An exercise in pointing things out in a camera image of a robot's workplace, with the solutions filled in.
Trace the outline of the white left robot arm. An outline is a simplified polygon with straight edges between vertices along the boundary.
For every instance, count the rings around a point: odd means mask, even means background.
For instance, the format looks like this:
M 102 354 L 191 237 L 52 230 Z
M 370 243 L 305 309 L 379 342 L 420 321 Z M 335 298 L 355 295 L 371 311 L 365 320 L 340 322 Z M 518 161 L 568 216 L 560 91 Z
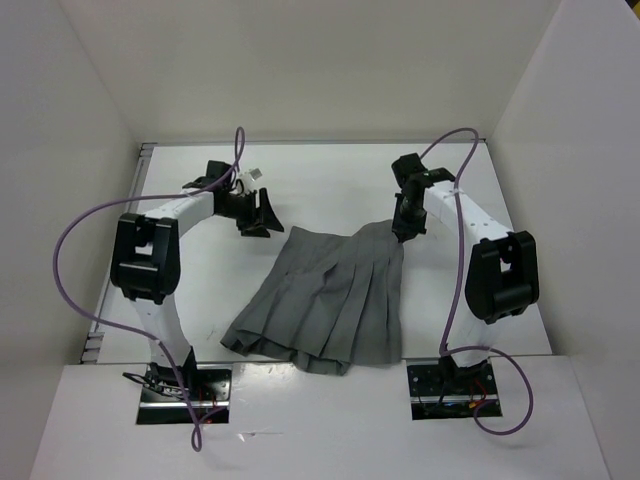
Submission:
M 174 297 L 181 278 L 180 239 L 213 216 L 234 220 L 245 237 L 268 238 L 284 230 L 265 188 L 244 194 L 185 189 L 156 209 L 122 215 L 116 229 L 111 283 L 135 309 L 149 342 L 149 384 L 163 383 L 180 400 L 197 392 L 200 378 Z

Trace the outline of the grey pleated skirt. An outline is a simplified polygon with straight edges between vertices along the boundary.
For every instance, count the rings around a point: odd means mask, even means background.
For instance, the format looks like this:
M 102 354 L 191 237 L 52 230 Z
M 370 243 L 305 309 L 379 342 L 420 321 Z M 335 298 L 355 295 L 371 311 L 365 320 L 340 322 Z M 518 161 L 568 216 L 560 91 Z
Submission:
M 403 261 L 389 220 L 350 236 L 294 227 L 220 342 L 242 356 L 290 362 L 319 375 L 397 364 Z

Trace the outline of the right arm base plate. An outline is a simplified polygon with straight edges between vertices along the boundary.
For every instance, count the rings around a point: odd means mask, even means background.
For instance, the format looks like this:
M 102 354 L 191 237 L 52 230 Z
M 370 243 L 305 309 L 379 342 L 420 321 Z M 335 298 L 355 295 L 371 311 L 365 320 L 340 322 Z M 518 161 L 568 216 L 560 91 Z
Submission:
M 427 359 L 406 366 L 411 415 L 414 421 L 501 417 L 492 365 L 483 361 L 458 369 L 451 361 Z

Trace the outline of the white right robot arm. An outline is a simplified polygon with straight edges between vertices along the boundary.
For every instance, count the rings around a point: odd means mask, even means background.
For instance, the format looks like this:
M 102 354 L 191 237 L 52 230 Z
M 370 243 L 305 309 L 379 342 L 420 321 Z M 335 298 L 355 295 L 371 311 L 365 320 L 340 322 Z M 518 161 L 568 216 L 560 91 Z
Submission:
M 426 234 L 428 216 L 458 235 L 454 316 L 445 324 L 438 380 L 446 391 L 459 393 L 486 363 L 500 320 L 538 301 L 536 242 L 491 217 L 447 169 L 429 170 L 416 155 L 396 160 L 391 169 L 400 188 L 392 220 L 399 242 Z

